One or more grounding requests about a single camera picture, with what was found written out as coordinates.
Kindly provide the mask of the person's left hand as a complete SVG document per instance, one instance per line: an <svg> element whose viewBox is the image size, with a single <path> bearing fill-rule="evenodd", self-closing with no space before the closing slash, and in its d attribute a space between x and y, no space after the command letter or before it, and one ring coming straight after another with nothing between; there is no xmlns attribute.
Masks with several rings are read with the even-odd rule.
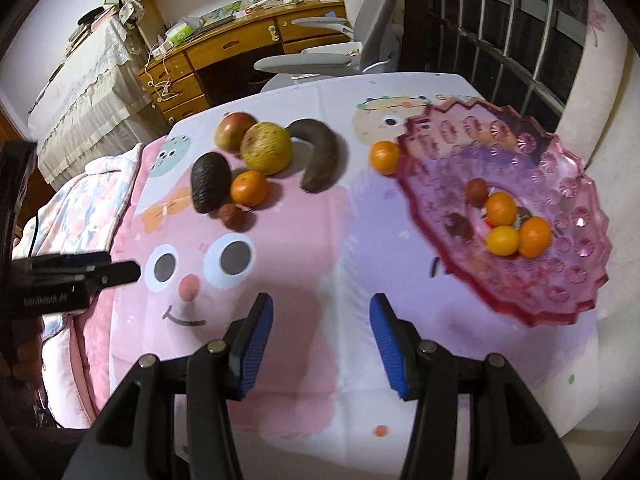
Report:
<svg viewBox="0 0 640 480"><path fill-rule="evenodd" d="M36 391L42 387L42 333L41 316L17 320L11 324L10 360L1 351L1 379L16 379L20 384Z"/></svg>

